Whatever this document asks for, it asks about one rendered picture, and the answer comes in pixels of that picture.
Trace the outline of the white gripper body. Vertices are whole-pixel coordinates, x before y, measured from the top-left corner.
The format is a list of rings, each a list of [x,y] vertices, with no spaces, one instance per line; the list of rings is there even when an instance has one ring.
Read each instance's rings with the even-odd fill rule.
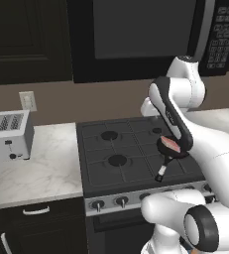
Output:
[[[157,108],[152,104],[149,97],[146,97],[142,106],[141,106],[141,113],[145,117],[151,116],[159,116],[160,113]]]

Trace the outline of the pink raw steak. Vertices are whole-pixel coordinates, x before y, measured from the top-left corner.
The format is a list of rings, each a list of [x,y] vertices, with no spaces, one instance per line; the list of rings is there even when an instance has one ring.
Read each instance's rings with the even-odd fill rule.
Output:
[[[175,151],[175,152],[180,152],[180,146],[172,139],[167,138],[165,136],[161,137],[162,143],[169,149]]]

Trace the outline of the black frying pan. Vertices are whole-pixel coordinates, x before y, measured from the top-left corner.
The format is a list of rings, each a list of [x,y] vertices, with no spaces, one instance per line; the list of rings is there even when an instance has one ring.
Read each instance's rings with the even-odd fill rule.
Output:
[[[162,143],[161,137],[157,141],[157,147],[158,147],[159,152],[164,156],[164,162],[161,165],[161,167],[155,177],[155,180],[159,183],[163,180],[167,166],[173,159],[183,159],[188,156],[188,153],[186,151],[183,151],[181,149],[181,147],[180,147],[179,153],[167,148]],[[174,136],[165,136],[165,137],[170,138],[177,143],[177,139]]]

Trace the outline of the dark grey gas hob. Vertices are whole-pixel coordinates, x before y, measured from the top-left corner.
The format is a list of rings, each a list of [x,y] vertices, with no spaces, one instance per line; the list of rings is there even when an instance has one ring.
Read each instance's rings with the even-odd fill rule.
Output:
[[[76,135],[86,214],[139,208],[139,196],[145,192],[196,189],[213,202],[215,194],[203,189],[207,182],[191,157],[171,161],[164,179],[160,183],[155,180],[164,162],[157,141],[170,134],[160,117],[78,123]],[[115,202],[120,196],[129,199],[124,208]],[[91,207],[96,200],[105,202],[100,211]]]

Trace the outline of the black microwave oven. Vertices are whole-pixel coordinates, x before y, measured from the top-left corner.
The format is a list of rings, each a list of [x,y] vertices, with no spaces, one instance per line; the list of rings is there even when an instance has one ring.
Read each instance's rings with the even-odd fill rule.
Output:
[[[73,81],[151,79],[193,60],[205,0],[66,0]],[[215,0],[202,76],[229,71],[229,0]]]

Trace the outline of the black oven door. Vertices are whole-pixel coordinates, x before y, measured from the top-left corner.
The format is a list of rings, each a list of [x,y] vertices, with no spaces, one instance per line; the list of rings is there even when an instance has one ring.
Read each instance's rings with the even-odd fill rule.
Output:
[[[141,254],[154,225],[139,208],[86,218],[88,254]]]

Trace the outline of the dark drawer front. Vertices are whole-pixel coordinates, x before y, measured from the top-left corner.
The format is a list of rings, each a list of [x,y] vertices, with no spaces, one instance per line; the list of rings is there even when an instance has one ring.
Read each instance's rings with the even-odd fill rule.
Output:
[[[22,212],[23,209],[38,210],[46,208],[47,206],[50,207],[51,211],[45,214],[27,216]],[[84,215],[84,204],[82,197],[52,200],[47,202],[1,208],[0,227],[3,227],[9,222],[20,224],[67,216],[76,217],[80,215]]]

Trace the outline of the silver toaster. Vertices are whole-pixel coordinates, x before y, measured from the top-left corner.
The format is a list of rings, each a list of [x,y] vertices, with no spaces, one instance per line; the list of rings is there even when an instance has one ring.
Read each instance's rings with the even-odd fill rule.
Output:
[[[34,135],[29,110],[0,111],[0,163],[29,160]]]

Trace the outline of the dark base cupboard door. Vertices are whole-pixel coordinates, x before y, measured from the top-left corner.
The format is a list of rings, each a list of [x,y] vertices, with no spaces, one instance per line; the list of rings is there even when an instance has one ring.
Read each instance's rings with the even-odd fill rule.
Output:
[[[82,217],[0,227],[13,254],[88,254],[85,223]],[[1,238],[0,244],[6,253]]]

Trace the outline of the white wall socket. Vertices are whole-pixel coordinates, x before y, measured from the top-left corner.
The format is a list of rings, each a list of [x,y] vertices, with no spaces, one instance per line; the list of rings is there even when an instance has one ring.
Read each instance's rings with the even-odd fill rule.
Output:
[[[35,94],[33,91],[21,91],[19,93],[21,105],[24,110],[30,110],[31,112],[37,111],[37,104],[35,100]]]

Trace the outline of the dark wall cupboard door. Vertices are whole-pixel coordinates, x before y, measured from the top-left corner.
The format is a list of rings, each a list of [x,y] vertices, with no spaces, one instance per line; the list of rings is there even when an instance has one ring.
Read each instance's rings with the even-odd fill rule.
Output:
[[[0,84],[71,79],[66,0],[0,0]]]

